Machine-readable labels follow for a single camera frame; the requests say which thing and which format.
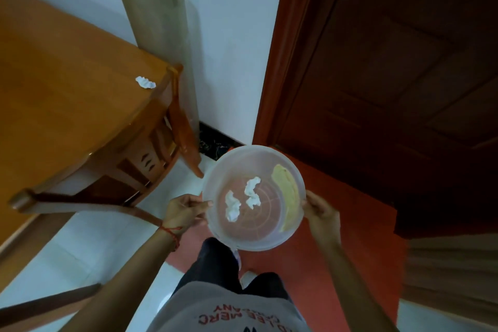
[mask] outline dark brown door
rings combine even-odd
[[[335,0],[307,63],[275,146],[394,205],[401,235],[498,226],[498,0]]]

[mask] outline translucent plastic bowl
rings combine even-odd
[[[206,213],[212,234],[228,247],[244,251],[265,251],[277,247],[295,233],[303,219],[300,208],[290,228],[281,232],[285,221],[285,204],[278,186],[271,179],[274,167],[283,165],[296,180],[300,199],[306,197],[303,178],[296,166],[278,151],[266,146],[242,146],[224,154],[206,174],[202,197],[214,205]],[[258,176],[261,183],[254,191],[259,195],[261,206],[251,210],[244,194],[246,182]],[[225,195],[232,190],[240,200],[240,215],[236,222],[225,217]]]

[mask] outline black marble baseboard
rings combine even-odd
[[[200,153],[206,155],[208,158],[218,160],[232,147],[243,146],[242,143],[227,137],[225,134],[219,132],[212,127],[200,123]]]

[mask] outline door frame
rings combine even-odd
[[[279,0],[252,143],[273,146],[336,0]]]

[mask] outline gray t-shirt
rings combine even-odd
[[[285,299],[236,294],[218,285],[190,282],[158,312],[147,332],[311,332]]]

